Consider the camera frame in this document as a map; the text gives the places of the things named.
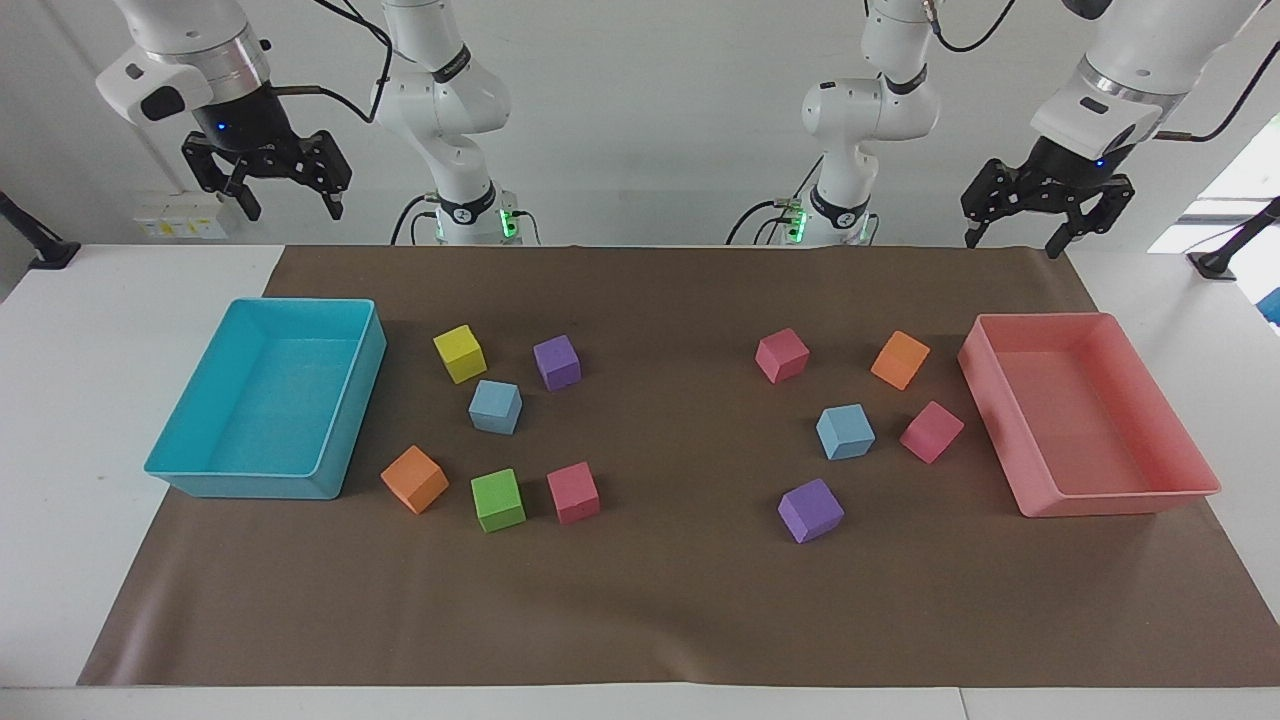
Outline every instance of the table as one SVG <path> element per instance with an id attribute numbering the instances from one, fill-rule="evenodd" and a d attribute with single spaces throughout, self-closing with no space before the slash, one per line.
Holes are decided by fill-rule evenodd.
<path id="1" fill-rule="evenodd" d="M 0 305 L 0 684 L 74 682 L 165 486 L 141 471 L 156 433 L 229 300 L 259 295 L 279 247 L 93 246 L 68 270 L 32 273 Z M 1098 306 L 1133 338 L 1210 464 L 1212 500 L 1272 612 L 1280 603 L 1280 487 L 1268 483 L 1280 421 L 1280 342 L 1233 287 L 1194 278 L 1180 256 L 1073 252 Z M 1212 383 L 1206 387 L 1206 378 Z M 864 711 L 895 717 L 1271 717 L 1263 691 L 778 691 L 692 685 L 404 691 L 29 689 L 0 693 L 0 716 L 239 714 L 442 716 L 503 703 L 522 714 L 622 711 L 742 716 Z"/>

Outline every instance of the pink bin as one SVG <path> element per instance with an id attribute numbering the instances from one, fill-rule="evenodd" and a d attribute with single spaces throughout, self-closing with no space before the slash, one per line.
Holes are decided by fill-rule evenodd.
<path id="1" fill-rule="evenodd" d="M 1160 512 L 1221 489 L 1111 315 L 979 315 L 960 368 L 1028 518 Z"/>

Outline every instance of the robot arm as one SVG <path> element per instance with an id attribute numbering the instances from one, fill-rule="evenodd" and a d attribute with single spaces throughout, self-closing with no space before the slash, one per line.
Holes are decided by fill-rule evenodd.
<path id="1" fill-rule="evenodd" d="M 250 219 L 261 206 L 247 177 L 289 178 L 320 193 L 333 219 L 351 167 L 333 136 L 301 138 L 270 83 L 265 51 L 236 0 L 115 0 L 136 45 L 106 68 L 97 88 L 134 124 L 191 111 L 202 132 L 183 158 L 206 192 L 234 197 Z M 214 158 L 232 165 L 223 172 Z"/>
<path id="2" fill-rule="evenodd" d="M 465 137 L 507 124 L 507 87 L 472 59 L 449 0 L 383 0 L 383 10 L 397 53 L 415 67 L 392 73 L 378 122 L 426 160 L 440 197 L 444 242 L 508 242 L 513 199 L 489 177 L 480 147 Z"/>
<path id="3" fill-rule="evenodd" d="M 804 200 L 797 242 L 836 245 L 858 236 L 879 170 L 864 141 L 914 140 L 937 124 L 940 100 L 924 60 L 929 36 L 920 0 L 874 0 L 861 46 L 879 77 L 823 82 L 809 91 L 804 122 L 822 143 L 823 163 Z"/>
<path id="4" fill-rule="evenodd" d="M 1097 38 L 1032 119 L 1041 138 L 1027 161 L 1010 169 L 988 160 L 965 191 L 969 247 L 992 222 L 1023 210 L 1066 213 L 1046 247 L 1052 258 L 1087 232 L 1111 229 L 1134 192 L 1116 168 L 1155 136 L 1263 0 L 1064 3 L 1082 17 L 1101 13 Z M 1098 204 L 1085 213 L 1082 204 L 1093 197 Z"/>

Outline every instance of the green light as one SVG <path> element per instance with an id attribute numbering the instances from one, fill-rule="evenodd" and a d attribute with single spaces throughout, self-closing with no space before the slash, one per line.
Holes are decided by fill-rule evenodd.
<path id="1" fill-rule="evenodd" d="M 520 225 L 516 224 L 515 219 L 511 217 L 511 210 L 498 210 L 498 214 L 502 215 L 502 233 L 507 236 L 508 240 L 516 237 L 516 234 L 520 233 Z"/>
<path id="2" fill-rule="evenodd" d="M 791 222 L 791 231 L 787 232 L 787 240 L 795 243 L 804 241 L 804 227 L 809 224 L 809 213 L 800 210 L 796 219 Z"/>

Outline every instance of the blue bin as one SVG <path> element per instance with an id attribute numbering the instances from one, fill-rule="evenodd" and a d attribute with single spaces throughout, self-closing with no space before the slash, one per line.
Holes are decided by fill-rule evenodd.
<path id="1" fill-rule="evenodd" d="M 385 350 L 370 300 L 236 300 L 146 473 L 196 497 L 337 497 Z"/>

